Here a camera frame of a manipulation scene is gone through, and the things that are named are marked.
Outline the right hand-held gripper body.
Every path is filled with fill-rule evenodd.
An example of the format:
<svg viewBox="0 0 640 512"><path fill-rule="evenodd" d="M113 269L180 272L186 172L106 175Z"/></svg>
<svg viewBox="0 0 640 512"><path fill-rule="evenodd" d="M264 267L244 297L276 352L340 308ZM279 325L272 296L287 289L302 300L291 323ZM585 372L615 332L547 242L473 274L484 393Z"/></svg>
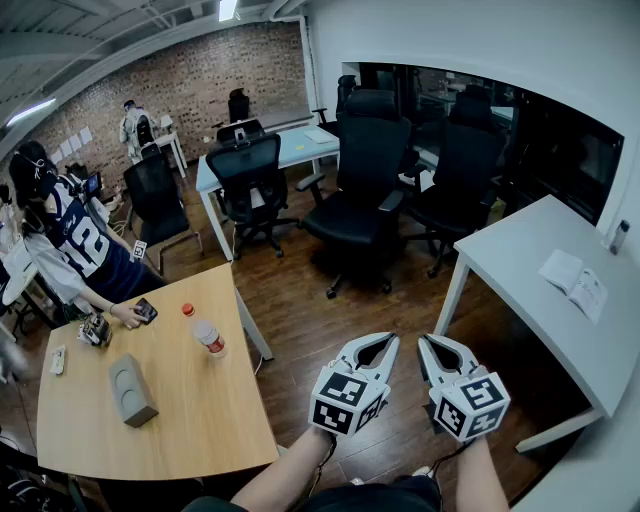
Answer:
<svg viewBox="0 0 640 512"><path fill-rule="evenodd" d="M432 387L433 420L460 443L496 430L510 405L510 396L496 372L480 370Z"/></svg>

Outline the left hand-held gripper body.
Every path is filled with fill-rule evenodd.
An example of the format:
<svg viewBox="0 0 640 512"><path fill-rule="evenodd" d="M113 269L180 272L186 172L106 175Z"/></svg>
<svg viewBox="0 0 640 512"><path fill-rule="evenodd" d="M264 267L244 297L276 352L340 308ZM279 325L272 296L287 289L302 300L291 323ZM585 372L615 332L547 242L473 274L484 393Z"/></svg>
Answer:
<svg viewBox="0 0 640 512"><path fill-rule="evenodd" d="M352 437L376 418L390 387L344 359L324 366L311 393L308 420L335 435Z"/></svg>

